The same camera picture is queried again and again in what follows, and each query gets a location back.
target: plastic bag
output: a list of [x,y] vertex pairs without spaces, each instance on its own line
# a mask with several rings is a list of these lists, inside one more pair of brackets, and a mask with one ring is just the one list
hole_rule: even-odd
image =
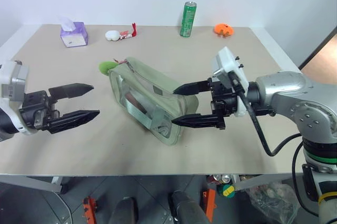
[[246,192],[256,209],[281,224],[291,224],[300,207],[294,190],[280,182],[250,188]]

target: yellow stripe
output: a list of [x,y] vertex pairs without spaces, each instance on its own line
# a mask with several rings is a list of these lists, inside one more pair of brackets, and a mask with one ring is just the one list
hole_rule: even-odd
[[330,191],[327,192],[325,194],[322,194],[322,196],[320,196],[320,198],[318,199],[318,205],[321,204],[321,201],[327,197],[331,197],[331,196],[337,196],[337,191]]

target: purple tissue box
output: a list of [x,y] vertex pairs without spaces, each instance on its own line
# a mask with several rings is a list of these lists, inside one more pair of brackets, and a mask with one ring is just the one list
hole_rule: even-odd
[[84,46],[88,44],[88,33],[84,23],[74,22],[76,29],[73,31],[64,31],[61,28],[61,39],[65,47]]

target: red object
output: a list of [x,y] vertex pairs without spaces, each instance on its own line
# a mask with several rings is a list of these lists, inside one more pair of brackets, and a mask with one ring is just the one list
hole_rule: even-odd
[[204,202],[204,211],[210,223],[213,221],[213,212],[216,208],[215,204],[215,190],[208,189],[202,193],[203,195],[203,202]]
[[220,174],[214,174],[214,175],[207,176],[207,183],[210,183],[210,184],[220,185],[221,184],[220,180],[221,180]]
[[133,27],[133,32],[132,32],[132,37],[136,36],[137,35],[137,30],[136,30],[136,23],[133,23],[132,24],[132,27]]
[[95,211],[97,208],[96,200],[91,198],[90,196],[85,197],[83,199],[83,208],[84,208],[84,214],[85,214],[85,219],[87,223],[97,224],[96,216],[95,216]]
[[128,31],[122,31],[122,32],[120,32],[120,35],[121,36],[126,36],[126,35],[128,35]]

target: can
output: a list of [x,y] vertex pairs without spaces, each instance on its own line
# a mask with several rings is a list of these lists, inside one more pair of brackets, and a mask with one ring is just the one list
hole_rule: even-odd
[[229,184],[229,182],[231,181],[231,176],[228,174],[223,174],[221,176],[221,183],[222,184]]
[[195,2],[185,3],[183,19],[181,21],[181,29],[180,29],[180,35],[182,37],[189,37],[191,35],[195,11],[196,11]]
[[221,174],[209,175],[207,177],[207,183],[220,185],[221,184]]

